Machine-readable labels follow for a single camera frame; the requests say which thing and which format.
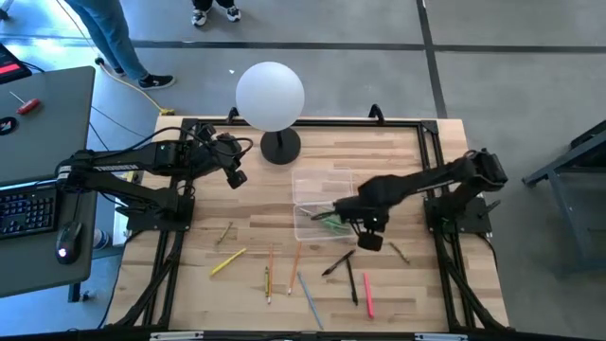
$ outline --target jeans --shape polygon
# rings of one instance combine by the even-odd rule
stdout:
[[[234,6],[234,0],[216,0],[219,6],[229,9]],[[212,0],[192,0],[193,7],[199,10],[207,11],[212,7]]]
[[[133,80],[142,80],[150,75],[134,52],[119,0],[65,2],[80,16],[93,42],[114,69],[121,67]]]

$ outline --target concrete floor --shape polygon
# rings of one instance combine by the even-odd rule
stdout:
[[[441,45],[603,46],[601,0],[426,0],[431,33]],[[155,73],[177,84],[152,95],[182,115],[226,115],[241,73],[261,61],[289,65],[306,88],[304,114],[366,115],[379,103],[389,117],[436,117],[424,51],[169,48],[179,42],[422,44],[414,0],[248,0],[243,20],[229,24],[220,10],[208,26],[188,23],[187,0],[125,0],[132,37],[161,48],[138,48]],[[90,64],[88,47],[66,47],[79,33],[51,0],[16,0],[0,37],[25,61],[46,69]],[[157,18],[170,25],[158,26]],[[23,38],[45,38],[23,40]],[[571,261],[572,240],[548,185],[522,186],[522,176],[561,153],[576,135],[604,119],[606,54],[436,54],[448,117],[462,118],[472,148],[497,153],[509,183],[491,199],[499,276],[512,327],[524,332],[606,338],[606,276],[555,274]],[[157,112],[124,86],[97,74],[95,105],[141,134]],[[112,149],[135,143],[106,118],[92,123]],[[101,149],[93,135],[89,148]],[[115,280],[119,256],[95,260],[87,288],[96,301],[67,304],[66,288],[0,299],[0,319],[19,311],[35,323],[4,323],[0,334],[95,328]]]

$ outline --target person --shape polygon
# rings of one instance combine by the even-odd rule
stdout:
[[[191,23],[196,27],[201,27],[206,23],[206,15],[212,8],[213,0],[191,0],[193,2],[193,16]],[[238,22],[242,18],[240,9],[234,4],[234,0],[216,0],[219,6],[227,12],[227,19],[232,22]]]
[[[119,0],[65,0],[88,29],[93,42],[114,71],[138,81],[143,90],[162,89],[175,83],[173,76],[156,76],[143,67],[129,37],[129,26]]]

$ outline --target computer mouse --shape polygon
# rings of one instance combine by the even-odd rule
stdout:
[[[55,256],[61,264],[71,264],[80,256],[82,224],[78,222],[65,223],[57,235]]]

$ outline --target black keyboard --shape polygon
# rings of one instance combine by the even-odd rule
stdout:
[[[0,190],[0,240],[53,231],[56,212],[54,183]]]

